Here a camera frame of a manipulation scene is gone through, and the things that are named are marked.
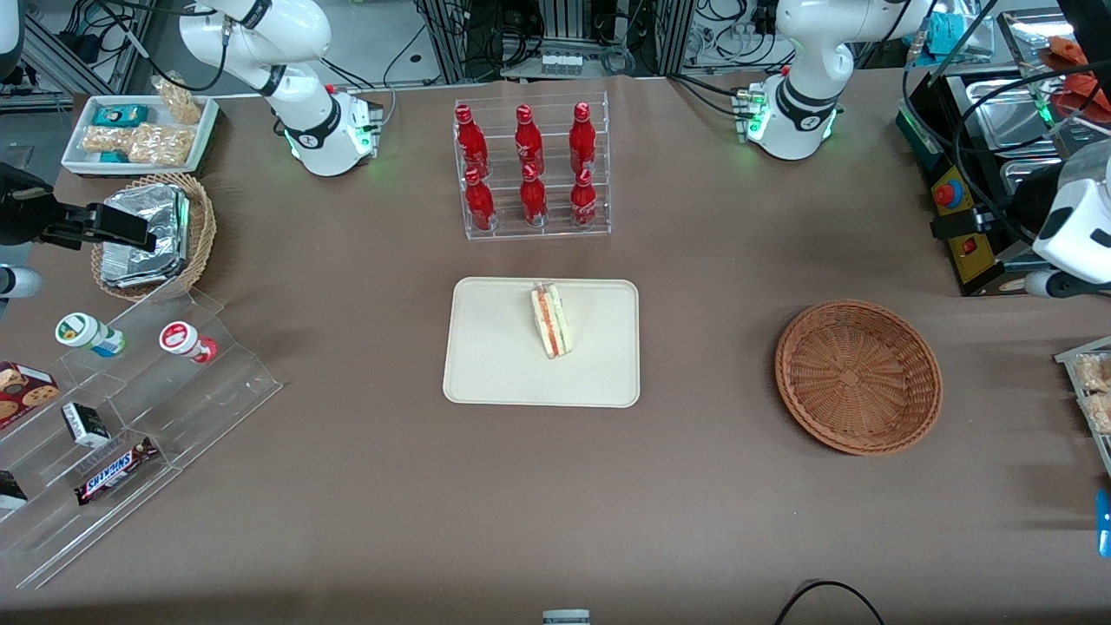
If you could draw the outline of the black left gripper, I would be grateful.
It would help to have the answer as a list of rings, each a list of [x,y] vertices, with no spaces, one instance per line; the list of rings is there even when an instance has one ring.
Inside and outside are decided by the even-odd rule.
[[[1017,238],[1028,242],[1035,252],[1047,249],[1048,241],[1067,224],[1067,206],[1055,206],[1063,162],[1037,169],[1015,189],[1011,202],[1003,206],[1003,221],[988,206],[975,211],[940,214],[930,222],[930,233],[937,240],[982,234],[984,230],[1008,226]]]

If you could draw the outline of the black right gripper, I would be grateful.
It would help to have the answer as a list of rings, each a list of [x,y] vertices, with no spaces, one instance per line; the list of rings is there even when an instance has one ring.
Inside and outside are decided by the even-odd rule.
[[[103,203],[88,203],[82,220],[89,236],[102,244],[132,246],[156,252],[156,236],[149,221],[126,211],[103,211]],[[80,248],[86,241],[82,226],[73,222],[76,206],[60,202],[52,187],[13,167],[1,167],[1,245],[51,244]]]

